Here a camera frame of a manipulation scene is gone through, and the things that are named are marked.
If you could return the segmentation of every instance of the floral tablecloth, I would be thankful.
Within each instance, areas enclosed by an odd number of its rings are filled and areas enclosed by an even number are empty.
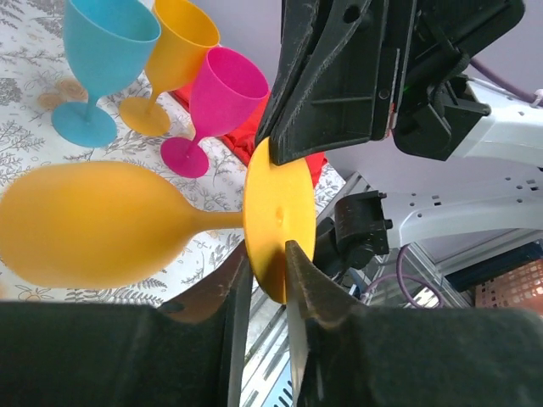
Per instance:
[[[189,180],[163,165],[159,155],[163,137],[142,137],[124,125],[119,117],[119,102],[130,95],[150,94],[144,75],[124,92],[98,103],[117,122],[118,137],[109,146],[81,148],[56,133],[51,125],[54,107],[87,96],[77,86],[64,59],[63,10],[63,0],[0,0],[0,193],[17,177],[42,165],[117,160],[157,172],[197,208],[240,210],[246,168],[218,140],[201,143],[210,157],[210,169],[204,177]],[[187,112],[168,95],[160,97],[159,102],[171,117],[168,137],[189,133]],[[343,184],[343,179],[327,165],[316,188],[317,210],[323,209]],[[36,287],[0,265],[0,298],[158,306],[211,273],[242,240],[241,230],[200,233],[155,276],[110,290]]]

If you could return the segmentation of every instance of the blue wine glass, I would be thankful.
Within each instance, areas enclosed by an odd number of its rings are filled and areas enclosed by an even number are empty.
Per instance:
[[[159,37],[158,20],[138,0],[66,0],[64,50],[88,102],[54,110],[53,127],[60,136],[90,148],[113,142],[116,123],[96,103],[137,79]]]

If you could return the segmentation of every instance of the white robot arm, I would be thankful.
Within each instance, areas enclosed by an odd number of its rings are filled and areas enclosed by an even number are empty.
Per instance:
[[[388,193],[383,212],[394,225],[388,230],[391,248],[475,231],[543,230],[543,109],[491,84],[470,81],[469,86],[492,113],[481,118],[453,155],[516,161],[526,164],[527,172],[522,178],[472,184],[451,195]]]

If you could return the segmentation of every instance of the pink wine glass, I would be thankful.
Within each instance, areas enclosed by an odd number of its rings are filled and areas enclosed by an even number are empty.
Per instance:
[[[160,155],[172,171],[186,178],[203,176],[210,167],[198,145],[204,137],[219,137],[240,127],[269,92],[264,74],[242,54],[212,48],[193,83],[190,115],[194,139],[173,137],[162,143]]]

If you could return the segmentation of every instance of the yellow wine glass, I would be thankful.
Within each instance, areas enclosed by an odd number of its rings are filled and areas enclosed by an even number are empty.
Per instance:
[[[315,204],[305,159],[275,166],[267,140],[249,163],[243,213],[195,209],[167,180],[134,164],[33,170],[0,201],[3,262],[38,286],[122,287],[165,268],[196,233],[243,227],[257,280],[284,304],[285,243],[297,241],[312,259]]]
[[[151,98],[127,98],[120,117],[131,129],[150,137],[170,130],[170,118],[156,103],[162,92],[173,91],[193,81],[208,50],[221,39],[211,18],[187,0],[156,0],[153,12],[162,27],[145,74],[153,87]]]

